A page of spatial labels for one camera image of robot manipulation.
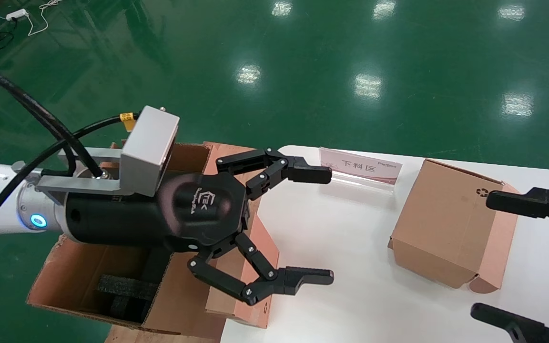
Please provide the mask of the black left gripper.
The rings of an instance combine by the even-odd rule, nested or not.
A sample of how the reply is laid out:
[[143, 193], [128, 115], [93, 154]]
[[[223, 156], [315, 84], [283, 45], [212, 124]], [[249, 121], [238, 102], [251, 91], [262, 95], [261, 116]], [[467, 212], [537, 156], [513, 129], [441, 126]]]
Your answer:
[[[257, 272], [255, 281], [246, 284], [211, 266], [211, 252], [200, 252], [190, 259], [188, 267], [198, 280], [250, 306], [273, 294], [296, 295], [303, 284], [333, 284], [334, 272], [330, 270], [275, 269], [241, 233], [248, 221], [248, 199], [261, 198], [284, 180], [329, 184], [331, 168], [309, 165], [305, 158], [272, 148], [217, 158], [216, 168], [218, 174], [167, 174], [152, 197], [69, 193], [63, 232], [86, 244], [216, 254], [228, 252], [234, 239], [234, 245]], [[260, 173], [245, 186], [232, 176], [255, 171]]]

